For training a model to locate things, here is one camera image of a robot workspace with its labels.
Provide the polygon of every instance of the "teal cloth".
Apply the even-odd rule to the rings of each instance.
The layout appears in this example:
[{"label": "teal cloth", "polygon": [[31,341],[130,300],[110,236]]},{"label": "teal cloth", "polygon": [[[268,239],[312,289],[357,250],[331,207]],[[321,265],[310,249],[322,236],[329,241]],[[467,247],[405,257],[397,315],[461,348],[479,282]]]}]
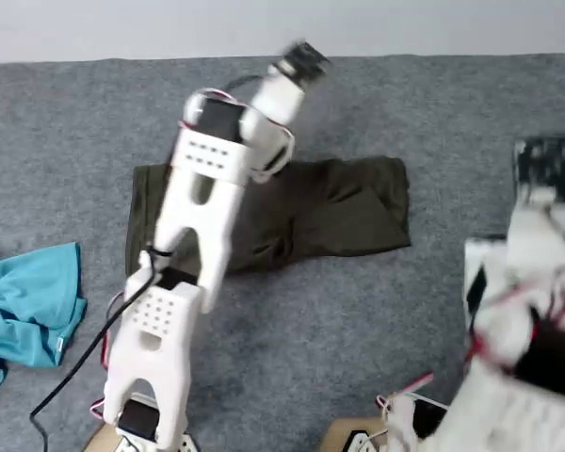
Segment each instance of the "teal cloth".
[{"label": "teal cloth", "polygon": [[86,301],[78,297],[79,247],[67,243],[0,261],[0,383],[5,361],[61,363]]}]

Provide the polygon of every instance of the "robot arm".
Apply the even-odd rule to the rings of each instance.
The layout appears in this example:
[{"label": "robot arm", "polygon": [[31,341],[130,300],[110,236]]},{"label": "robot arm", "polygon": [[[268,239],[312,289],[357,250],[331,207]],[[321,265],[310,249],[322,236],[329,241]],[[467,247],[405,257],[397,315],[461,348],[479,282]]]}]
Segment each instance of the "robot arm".
[{"label": "robot arm", "polygon": [[[216,89],[197,91],[186,103],[153,247],[141,253],[125,298],[149,279],[153,283],[122,316],[105,384],[105,421],[140,451],[180,445],[187,425],[195,319],[214,308],[245,186],[249,178],[265,182],[288,162],[294,139],[286,125],[326,62],[300,43],[270,66],[249,105]],[[191,229],[199,239],[198,277],[169,267]],[[151,384],[156,400],[130,398],[138,379]]]}]

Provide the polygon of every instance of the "white plastic bracket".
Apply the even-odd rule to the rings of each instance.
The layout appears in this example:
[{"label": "white plastic bracket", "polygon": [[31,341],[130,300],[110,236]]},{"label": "white plastic bracket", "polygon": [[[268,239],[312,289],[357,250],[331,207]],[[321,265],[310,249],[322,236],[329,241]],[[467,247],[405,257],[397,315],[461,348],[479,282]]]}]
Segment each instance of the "white plastic bracket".
[{"label": "white plastic bracket", "polygon": [[[126,284],[129,299],[151,276],[141,268]],[[186,430],[190,388],[190,341],[202,297],[200,287],[180,282],[172,290],[151,286],[124,313],[111,348],[105,383],[104,418],[116,425],[132,385],[153,388],[159,423],[156,445],[171,450]]]}]

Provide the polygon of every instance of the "white wall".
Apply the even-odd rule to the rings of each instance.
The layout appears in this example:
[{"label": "white wall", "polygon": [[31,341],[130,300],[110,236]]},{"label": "white wall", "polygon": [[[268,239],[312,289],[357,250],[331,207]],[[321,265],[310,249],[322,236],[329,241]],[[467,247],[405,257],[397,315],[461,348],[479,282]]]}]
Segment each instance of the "white wall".
[{"label": "white wall", "polygon": [[0,61],[565,52],[565,0],[0,0]]}]

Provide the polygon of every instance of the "black cable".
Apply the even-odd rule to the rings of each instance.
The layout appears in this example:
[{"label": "black cable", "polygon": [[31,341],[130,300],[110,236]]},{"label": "black cable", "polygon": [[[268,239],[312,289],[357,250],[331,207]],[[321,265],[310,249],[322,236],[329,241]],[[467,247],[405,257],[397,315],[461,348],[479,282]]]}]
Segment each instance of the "black cable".
[{"label": "black cable", "polygon": [[261,80],[263,78],[264,77],[262,75],[243,75],[242,77],[238,77],[235,80],[228,82],[221,88],[221,90],[224,92],[230,92],[242,87],[243,85],[247,85],[250,82]]},{"label": "black cable", "polygon": [[96,334],[96,336],[94,336],[94,339],[92,339],[92,342],[90,343],[89,347],[86,348],[86,351],[84,351],[84,353],[82,353],[82,356],[79,358],[79,360],[77,360],[77,363],[75,363],[72,370],[70,370],[67,373],[65,378],[56,386],[56,388],[53,389],[52,392],[49,395],[47,395],[43,399],[43,401],[40,402],[40,404],[36,408],[34,408],[33,411],[29,414],[29,421],[33,424],[33,426],[36,428],[36,430],[40,433],[40,435],[42,437],[42,441],[43,441],[43,449],[42,450],[43,450],[43,452],[48,452],[48,434],[46,433],[46,430],[40,424],[40,422],[38,422],[36,420],[36,416],[44,408],[46,408],[46,405],[48,405],[52,401],[52,399],[55,398],[58,395],[58,393],[60,393],[63,390],[63,388],[72,380],[72,378],[79,371],[79,369],[82,367],[82,365],[84,365],[84,363],[86,362],[86,360],[88,359],[88,357],[90,356],[92,351],[94,351],[96,346],[99,345],[99,343],[101,342],[101,339],[103,339],[103,336],[106,334],[106,332],[111,328],[111,326],[120,317],[120,315],[123,314],[123,311],[125,311],[132,303],[134,303],[151,286],[151,284],[153,283],[153,280],[154,280],[154,276],[155,276],[153,248],[149,247],[147,249],[147,252],[149,253],[149,256],[151,257],[151,278],[149,278],[149,280],[147,282],[145,282],[134,293],[134,295],[132,297],[130,297],[127,301],[125,301],[120,306],[120,308],[111,317],[108,318],[108,320],[105,322],[105,324],[103,325],[101,330],[98,332],[98,334]]},{"label": "black cable", "polygon": [[128,443],[128,446],[132,446],[136,452],[140,452],[140,449],[138,449],[134,443],[128,440],[127,436],[123,436],[123,439]]}]

